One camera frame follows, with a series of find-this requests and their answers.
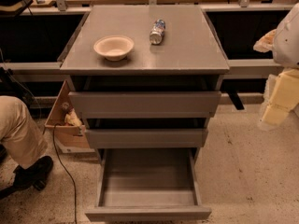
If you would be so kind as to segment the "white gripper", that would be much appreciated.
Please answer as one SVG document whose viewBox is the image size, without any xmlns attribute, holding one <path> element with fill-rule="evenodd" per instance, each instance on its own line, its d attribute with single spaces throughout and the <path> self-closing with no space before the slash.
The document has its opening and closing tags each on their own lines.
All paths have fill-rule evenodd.
<svg viewBox="0 0 299 224">
<path fill-rule="evenodd" d="M 299 71 L 284 69 L 266 81 L 258 127 L 269 131 L 279 126 L 299 105 Z"/>
</svg>

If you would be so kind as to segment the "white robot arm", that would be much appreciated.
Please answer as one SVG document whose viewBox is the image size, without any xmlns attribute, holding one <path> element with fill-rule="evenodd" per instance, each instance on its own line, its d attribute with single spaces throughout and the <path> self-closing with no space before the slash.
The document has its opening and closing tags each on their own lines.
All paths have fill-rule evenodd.
<svg viewBox="0 0 299 224">
<path fill-rule="evenodd" d="M 264 89 L 258 126 L 269 131 L 299 105 L 299 4 L 293 6 L 276 29 L 260 38 L 253 49 L 272 51 L 274 62 L 283 66 L 277 76 L 268 77 Z"/>
</svg>

